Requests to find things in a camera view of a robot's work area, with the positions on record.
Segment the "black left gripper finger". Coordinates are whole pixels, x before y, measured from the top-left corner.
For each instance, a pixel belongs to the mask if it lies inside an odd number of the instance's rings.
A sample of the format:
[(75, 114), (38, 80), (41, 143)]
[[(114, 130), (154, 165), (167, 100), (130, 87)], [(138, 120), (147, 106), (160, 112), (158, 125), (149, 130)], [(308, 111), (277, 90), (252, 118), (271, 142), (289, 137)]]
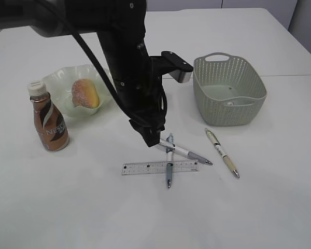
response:
[(148, 147), (158, 145), (161, 132), (165, 130), (165, 118), (149, 118), (146, 122), (147, 125), (140, 124), (133, 119), (129, 120), (132, 128), (142, 136)]

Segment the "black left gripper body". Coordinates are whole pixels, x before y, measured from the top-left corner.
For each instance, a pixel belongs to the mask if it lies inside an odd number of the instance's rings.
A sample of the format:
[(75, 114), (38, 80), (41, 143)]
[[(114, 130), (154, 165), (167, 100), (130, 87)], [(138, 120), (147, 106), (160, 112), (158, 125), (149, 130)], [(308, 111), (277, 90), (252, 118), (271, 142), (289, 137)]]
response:
[(167, 100), (162, 75), (168, 70), (164, 57), (111, 58), (111, 75), (118, 98), (135, 130), (163, 130)]

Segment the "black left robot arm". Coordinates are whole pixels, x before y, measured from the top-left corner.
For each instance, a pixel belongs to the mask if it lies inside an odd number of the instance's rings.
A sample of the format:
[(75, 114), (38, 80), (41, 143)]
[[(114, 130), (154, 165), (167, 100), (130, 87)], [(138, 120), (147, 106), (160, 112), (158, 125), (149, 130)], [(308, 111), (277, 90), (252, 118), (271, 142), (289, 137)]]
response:
[(162, 76), (169, 64), (147, 52), (146, 7), (145, 1), (0, 1), (0, 29), (30, 26), (43, 37), (71, 35), (151, 147), (164, 130)]

